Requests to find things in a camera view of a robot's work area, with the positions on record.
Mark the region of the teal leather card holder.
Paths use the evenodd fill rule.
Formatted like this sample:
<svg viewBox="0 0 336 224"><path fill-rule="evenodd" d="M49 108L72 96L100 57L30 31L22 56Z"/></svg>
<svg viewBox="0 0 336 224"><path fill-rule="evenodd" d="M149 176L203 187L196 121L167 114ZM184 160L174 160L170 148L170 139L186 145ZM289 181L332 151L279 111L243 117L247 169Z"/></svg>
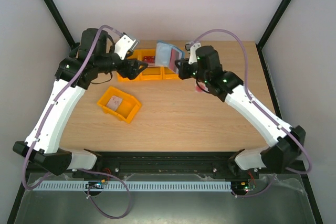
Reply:
<svg viewBox="0 0 336 224"><path fill-rule="evenodd" d="M179 49L182 53L180 59L184 59L184 52L173 44L158 40L155 49L155 65L159 67L169 67L171 49Z"/></svg>

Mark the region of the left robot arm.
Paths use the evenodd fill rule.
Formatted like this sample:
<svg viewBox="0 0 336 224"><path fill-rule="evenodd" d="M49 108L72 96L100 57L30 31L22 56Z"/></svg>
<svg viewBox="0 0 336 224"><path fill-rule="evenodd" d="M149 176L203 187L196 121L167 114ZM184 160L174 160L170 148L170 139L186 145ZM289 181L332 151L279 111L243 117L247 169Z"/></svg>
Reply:
<svg viewBox="0 0 336 224"><path fill-rule="evenodd" d="M146 63L129 58L139 43L137 39L117 31L119 40L114 42L108 30L114 29L107 25L86 29L81 41L60 62L51 95L36 126L24 141L13 146L13 151L25 159L23 170L28 163L54 175L95 167L99 159L95 152L60 148L62 133L76 104L98 74L115 71L133 80L147 67Z"/></svg>

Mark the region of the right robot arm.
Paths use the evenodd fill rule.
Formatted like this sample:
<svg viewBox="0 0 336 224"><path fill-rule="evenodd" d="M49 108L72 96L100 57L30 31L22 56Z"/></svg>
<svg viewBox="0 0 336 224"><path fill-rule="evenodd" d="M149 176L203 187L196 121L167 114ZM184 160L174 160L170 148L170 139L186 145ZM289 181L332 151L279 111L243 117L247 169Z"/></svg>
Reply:
<svg viewBox="0 0 336 224"><path fill-rule="evenodd" d="M223 70L218 52L212 46L195 43L186 44L185 48L189 58L175 61L179 78L193 78L197 84L204 84L207 93L239 112L266 142L265 147L235 153L230 158L230 174L239 178L254 168L267 168L274 173L290 170L302 153L305 130L277 117L252 95L239 76Z"/></svg>

